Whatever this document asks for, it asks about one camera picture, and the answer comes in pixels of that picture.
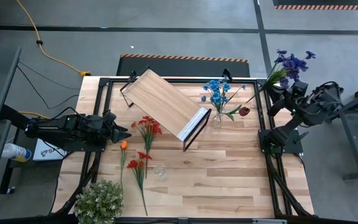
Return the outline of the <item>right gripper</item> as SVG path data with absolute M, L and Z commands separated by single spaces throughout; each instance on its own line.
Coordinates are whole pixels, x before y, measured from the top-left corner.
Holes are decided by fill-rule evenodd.
M 282 99 L 277 100 L 272 107 L 267 111 L 267 114 L 271 117 L 277 115 L 277 113 L 286 108 L 288 110 L 297 110 L 299 108 L 296 100 L 301 96 L 301 91 L 293 88 L 284 88 L 276 85 L 272 85 L 268 89 L 270 97 L 279 97 L 282 95 Z

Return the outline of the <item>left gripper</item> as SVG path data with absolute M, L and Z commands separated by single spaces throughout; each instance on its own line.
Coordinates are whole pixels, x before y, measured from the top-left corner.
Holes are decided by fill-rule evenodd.
M 107 121 L 102 122 L 102 127 L 99 132 L 105 139 L 111 140 L 113 143 L 118 143 L 132 136 L 127 128 L 118 126 L 115 122 L 109 123 Z

